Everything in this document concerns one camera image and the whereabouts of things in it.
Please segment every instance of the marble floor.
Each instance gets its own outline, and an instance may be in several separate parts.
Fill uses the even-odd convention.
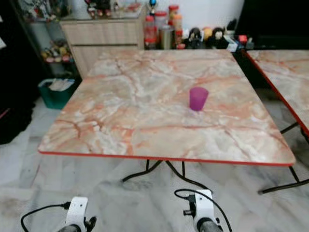
[[[280,129],[294,123],[284,105],[269,91],[258,91]],[[36,102],[33,121],[10,144],[0,147],[1,231],[22,231],[19,220],[30,210],[86,196],[86,216],[97,216],[93,232],[193,232],[192,218],[184,217],[188,203],[173,195],[179,188],[196,189],[173,174],[167,165],[121,183],[128,174],[144,169],[145,161],[41,155],[37,146],[58,115]],[[309,145],[299,128],[285,138],[297,157],[300,178],[309,177]],[[180,169],[181,163],[174,162]],[[244,165],[186,164],[189,178],[214,191],[234,232],[303,232],[309,228],[309,185],[267,195],[259,189],[293,181],[288,168]],[[224,232],[227,226],[220,218]],[[64,225],[61,208],[38,212],[26,220],[31,232],[56,232]]]

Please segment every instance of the black metal table leg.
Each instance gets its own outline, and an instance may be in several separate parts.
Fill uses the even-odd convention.
[[[281,134],[284,134],[288,131],[290,131],[291,129],[293,129],[294,127],[297,127],[298,126],[298,122],[288,126],[287,128],[284,128],[283,130],[280,131]]]
[[[135,173],[135,174],[132,174],[132,175],[128,175],[127,177],[122,179],[122,182],[126,182],[127,180],[134,178],[134,177],[137,177],[137,176],[140,176],[140,175],[146,175],[149,172],[152,172],[157,166],[159,166],[160,163],[162,163],[161,160],[157,161],[152,167],[149,168],[149,160],[147,160],[145,171],[140,172],[140,173]]]
[[[147,160],[146,162],[146,170],[143,171],[143,172],[139,172],[139,173],[135,173],[135,174],[132,174],[132,175],[129,175],[125,178],[122,179],[122,182],[126,182],[127,180],[131,179],[131,178],[134,178],[134,177],[137,177],[137,176],[140,176],[140,175],[146,175],[150,172],[152,172],[157,166],[159,166],[159,164],[162,163],[161,160],[157,161],[152,167],[149,168],[149,159]],[[177,170],[176,168],[169,162],[169,161],[165,161],[165,163],[170,167],[170,169],[182,180],[190,183],[190,184],[193,184],[193,185],[197,185],[199,187],[201,187],[202,189],[209,189],[207,188],[205,185],[199,183],[199,182],[196,182],[194,180],[190,180],[188,178],[185,177],[185,166],[184,166],[184,161],[182,161],[182,168],[183,168],[183,174],[181,175]]]
[[[209,188],[207,188],[205,185],[203,185],[203,184],[201,184],[201,183],[199,183],[199,182],[196,182],[196,181],[194,181],[194,180],[190,180],[190,179],[184,177],[184,174],[185,174],[185,171],[184,171],[184,162],[182,163],[182,166],[183,166],[183,175],[181,175],[181,174],[176,170],[176,168],[175,168],[169,161],[165,161],[165,163],[169,166],[169,168],[170,168],[180,179],[182,179],[182,180],[184,180],[184,181],[186,181],[186,182],[188,182],[188,183],[190,183],[190,184],[197,185],[197,186],[199,186],[199,187],[201,187],[201,188],[203,188],[203,189],[209,189]]]
[[[309,138],[308,138],[307,134],[304,132],[303,129],[301,129],[300,131],[301,131],[301,134],[303,135],[303,137],[305,138],[305,140],[307,141],[307,143],[309,144]]]
[[[294,188],[294,187],[298,187],[298,186],[309,184],[309,179],[303,180],[303,181],[299,181],[298,176],[297,176],[294,168],[293,167],[289,167],[289,169],[290,169],[294,179],[296,180],[296,183],[292,183],[292,184],[288,184],[288,185],[282,185],[282,186],[277,186],[277,187],[273,187],[273,188],[267,188],[265,190],[260,190],[260,191],[258,191],[258,194],[262,195],[262,194],[269,193],[269,192],[275,192],[275,191],[278,191],[278,190],[290,189],[290,188]]]
[[[284,134],[284,133],[290,131],[291,129],[293,129],[294,127],[296,127],[296,126],[298,126],[298,122],[288,126],[287,128],[281,130],[280,132],[281,132],[281,134]],[[303,131],[303,129],[301,129],[301,133],[305,137],[306,141],[309,143],[309,139],[308,139],[307,135],[305,134],[305,132]],[[269,192],[275,192],[275,191],[278,191],[278,190],[290,189],[290,188],[309,184],[309,179],[302,180],[302,181],[299,180],[299,178],[298,178],[298,176],[297,176],[297,174],[296,174],[296,172],[295,172],[295,170],[292,166],[289,167],[289,169],[290,169],[290,172],[292,173],[296,183],[260,190],[260,191],[258,191],[258,194],[262,195],[262,194],[266,194],[266,193],[269,193]]]

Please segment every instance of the red table edge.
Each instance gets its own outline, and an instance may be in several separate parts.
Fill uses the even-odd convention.
[[[254,166],[277,166],[290,167],[292,163],[262,163],[262,162],[241,162],[241,161],[225,161],[225,160],[211,160],[211,159],[181,159],[181,158],[167,158],[167,157],[147,157],[147,156],[124,156],[124,155],[104,155],[104,154],[86,154],[73,152],[55,152],[55,151],[40,151],[44,155],[59,155],[59,156],[83,156],[83,157],[109,157],[109,158],[123,158],[123,159],[140,159],[140,160],[169,160],[169,161],[187,161],[187,162],[202,162],[202,163],[225,163],[225,164],[240,164],[240,165],[254,165]]]
[[[261,75],[264,77],[264,79],[269,83],[271,88],[275,91],[275,93],[279,96],[280,100],[283,101],[285,106],[289,109],[289,111],[292,113],[293,117],[296,119],[296,121],[299,123],[300,127],[304,130],[304,132],[309,136],[309,129],[305,126],[303,121],[298,117],[296,112],[293,110],[293,108],[289,105],[289,103],[284,99],[284,97],[280,94],[280,92],[277,90],[277,88],[272,84],[271,80],[267,77],[267,75],[263,72],[263,70],[259,67],[259,65],[254,61],[254,59],[250,56],[249,53],[245,51],[246,57],[251,61],[251,63],[256,67],[256,69],[261,73]]]

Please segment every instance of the plastic cup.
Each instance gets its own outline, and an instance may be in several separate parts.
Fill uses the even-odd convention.
[[[201,111],[208,97],[208,90],[202,87],[190,89],[190,108],[194,111]]]

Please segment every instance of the jar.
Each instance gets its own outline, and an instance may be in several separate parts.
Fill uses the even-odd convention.
[[[175,28],[175,31],[180,31],[183,29],[182,24],[183,17],[181,14],[175,14],[173,17],[173,26]]]
[[[178,14],[179,5],[170,5],[169,6],[169,25],[173,23],[174,15]]]
[[[164,50],[175,48],[175,29],[172,26],[164,25],[159,30],[161,48]]]
[[[153,16],[146,16],[144,37],[145,39],[156,38],[155,18]]]
[[[183,31],[176,30],[175,31],[175,43],[176,45],[181,44],[183,42]]]
[[[155,38],[149,38],[145,39],[145,50],[155,50],[156,49],[156,39]]]
[[[163,25],[166,25],[168,13],[165,11],[157,11],[154,14],[155,26],[159,30]]]

